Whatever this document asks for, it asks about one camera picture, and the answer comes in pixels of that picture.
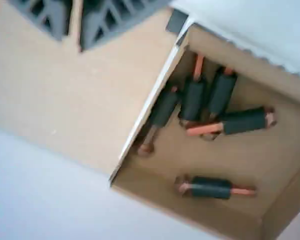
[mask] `white wall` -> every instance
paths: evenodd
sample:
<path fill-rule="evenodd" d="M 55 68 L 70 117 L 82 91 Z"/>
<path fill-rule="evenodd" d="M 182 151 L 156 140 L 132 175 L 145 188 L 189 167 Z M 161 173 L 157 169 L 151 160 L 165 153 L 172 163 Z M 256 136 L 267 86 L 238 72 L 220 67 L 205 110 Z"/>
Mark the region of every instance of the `white wall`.
<path fill-rule="evenodd" d="M 300 73 L 300 0 L 174 0 L 172 6 L 237 47 Z"/>
<path fill-rule="evenodd" d="M 213 240 L 107 178 L 0 132 L 0 240 Z"/>

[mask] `corrugated edge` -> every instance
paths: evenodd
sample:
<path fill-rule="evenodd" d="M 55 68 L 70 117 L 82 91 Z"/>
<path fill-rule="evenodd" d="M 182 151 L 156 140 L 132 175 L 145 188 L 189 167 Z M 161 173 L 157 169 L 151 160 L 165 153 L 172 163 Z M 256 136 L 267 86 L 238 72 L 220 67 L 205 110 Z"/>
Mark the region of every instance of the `corrugated edge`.
<path fill-rule="evenodd" d="M 192 18 L 194 23 L 204 28 L 204 30 L 206 30 L 207 32 L 214 34 L 216 37 L 233 44 L 236 48 L 244 52 L 248 52 L 255 58 L 262 59 L 270 65 L 281 68 L 285 72 L 290 73 L 292 75 L 296 75 L 300 78 L 300 68 L 296 67 L 293 63 L 290 63 L 274 54 L 271 54 L 270 52 L 267 52 L 247 41 L 235 37 L 231 32 L 218 27 L 216 24 L 213 24 L 208 19 L 199 20 L 191 12 L 187 12 L 187 10 L 182 6 L 182 4 L 180 4 L 180 1 L 172 2 L 170 6 L 175 9 L 178 9 L 181 12 L 189 14 L 189 18 Z"/>

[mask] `cardboard flap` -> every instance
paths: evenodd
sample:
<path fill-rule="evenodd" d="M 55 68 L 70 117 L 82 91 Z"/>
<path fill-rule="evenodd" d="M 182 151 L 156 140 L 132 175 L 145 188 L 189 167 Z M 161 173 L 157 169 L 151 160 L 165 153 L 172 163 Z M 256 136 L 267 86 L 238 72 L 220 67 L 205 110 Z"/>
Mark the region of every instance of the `cardboard flap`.
<path fill-rule="evenodd" d="M 175 44 L 170 16 L 79 54 L 0 1 L 0 128 L 110 175 Z"/>

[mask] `cardboard tray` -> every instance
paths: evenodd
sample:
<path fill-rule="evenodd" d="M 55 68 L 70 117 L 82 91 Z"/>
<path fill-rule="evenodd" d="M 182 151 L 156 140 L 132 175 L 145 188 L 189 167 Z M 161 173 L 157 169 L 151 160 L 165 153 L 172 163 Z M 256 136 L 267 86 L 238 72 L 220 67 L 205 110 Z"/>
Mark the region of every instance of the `cardboard tray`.
<path fill-rule="evenodd" d="M 178 107 L 155 142 L 155 154 L 136 155 L 132 142 L 149 116 L 167 79 L 183 80 L 193 69 L 194 54 L 208 59 L 211 81 L 220 65 L 239 77 L 229 111 L 273 106 L 278 124 L 269 130 L 219 136 L 213 142 L 186 136 L 178 123 Z M 112 187 L 226 239 L 275 239 L 300 211 L 300 79 L 230 43 L 191 26 L 148 111 L 129 140 Z M 203 175 L 255 185 L 256 198 L 230 200 L 179 196 L 174 180 L 181 174 Z"/>

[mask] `cardboard compartment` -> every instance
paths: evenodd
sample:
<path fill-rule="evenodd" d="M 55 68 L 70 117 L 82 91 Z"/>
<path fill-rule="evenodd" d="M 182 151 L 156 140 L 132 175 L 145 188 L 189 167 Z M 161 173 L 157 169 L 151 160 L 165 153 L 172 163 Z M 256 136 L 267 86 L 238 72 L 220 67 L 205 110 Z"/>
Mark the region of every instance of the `cardboard compartment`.
<path fill-rule="evenodd" d="M 143 158 L 131 147 L 112 186 L 223 238 L 275 239 L 300 211 L 300 79 L 192 26 L 165 80 L 182 81 L 191 74 L 193 52 L 206 56 L 203 71 L 209 81 L 220 65 L 238 72 L 228 111 L 272 106 L 278 124 L 208 142 L 186 136 L 177 107 L 159 132 L 155 153 Z M 229 200 L 181 197 L 174 181 L 182 174 L 253 185 L 258 195 Z"/>

